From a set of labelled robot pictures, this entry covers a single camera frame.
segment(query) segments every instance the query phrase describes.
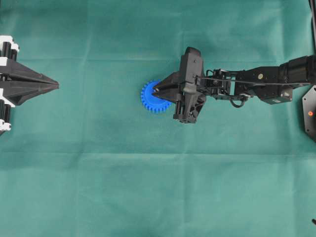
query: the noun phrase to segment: gear teeth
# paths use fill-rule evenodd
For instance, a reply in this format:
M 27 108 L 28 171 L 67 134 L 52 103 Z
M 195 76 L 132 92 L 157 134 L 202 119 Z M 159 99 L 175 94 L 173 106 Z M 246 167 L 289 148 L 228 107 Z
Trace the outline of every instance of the gear teeth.
M 158 83 L 159 81 L 151 80 L 143 86 L 140 93 L 143 106 L 146 110 L 154 114 L 161 114 L 165 112 L 171 105 L 171 102 L 166 100 L 161 100 L 161 104 L 159 102 L 157 103 L 157 99 L 151 95 L 151 89 Z

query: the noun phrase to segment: white roller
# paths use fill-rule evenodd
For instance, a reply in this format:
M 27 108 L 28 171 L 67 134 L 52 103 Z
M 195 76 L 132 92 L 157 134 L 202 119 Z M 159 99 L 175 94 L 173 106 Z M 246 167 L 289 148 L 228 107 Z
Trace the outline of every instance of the white roller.
M 10 42 L 11 49 L 15 49 L 17 52 L 20 51 L 19 45 L 17 43 L 14 43 L 12 36 L 0 36 L 0 50 L 2 50 L 2 46 L 4 42 Z

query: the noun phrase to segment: blue gear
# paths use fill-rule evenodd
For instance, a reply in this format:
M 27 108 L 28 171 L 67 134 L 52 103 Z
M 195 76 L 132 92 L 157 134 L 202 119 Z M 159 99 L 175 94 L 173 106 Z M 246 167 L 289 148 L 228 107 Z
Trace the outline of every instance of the blue gear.
M 155 114 L 165 112 L 171 105 L 171 102 L 159 99 L 152 95 L 154 92 L 153 87 L 158 83 L 159 81 L 155 80 L 144 85 L 140 96 L 144 107 Z

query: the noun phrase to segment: white plastic part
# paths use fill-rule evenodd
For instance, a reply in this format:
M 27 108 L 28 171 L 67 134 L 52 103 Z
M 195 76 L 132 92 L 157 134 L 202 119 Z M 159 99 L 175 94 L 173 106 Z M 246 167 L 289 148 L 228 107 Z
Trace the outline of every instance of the white plastic part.
M 0 57 L 0 66 L 6 66 L 7 61 L 7 57 Z
M 2 50 L 2 46 L 4 42 L 11 43 L 11 49 L 15 49 L 17 52 L 20 51 L 20 47 L 17 43 L 14 42 L 12 36 L 0 36 L 0 50 Z
M 10 131 L 11 124 L 0 119 L 0 131 Z

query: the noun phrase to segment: black mechanical claw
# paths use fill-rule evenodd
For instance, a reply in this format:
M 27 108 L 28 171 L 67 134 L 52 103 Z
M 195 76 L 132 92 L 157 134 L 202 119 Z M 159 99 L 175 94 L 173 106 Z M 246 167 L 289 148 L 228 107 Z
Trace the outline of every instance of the black mechanical claw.
M 233 94 L 232 82 L 235 82 Z M 180 70 L 157 84 L 153 95 L 176 104 L 174 119 L 195 123 L 207 96 L 228 100 L 236 108 L 242 107 L 253 96 L 272 105 L 292 101 L 293 89 L 315 83 L 316 55 L 297 58 L 279 67 L 247 71 L 207 70 L 205 75 L 201 52 L 188 47 L 181 57 Z
M 19 46 L 0 36 L 0 135 L 11 130 L 10 110 L 25 101 L 58 89 L 58 82 L 16 62 Z

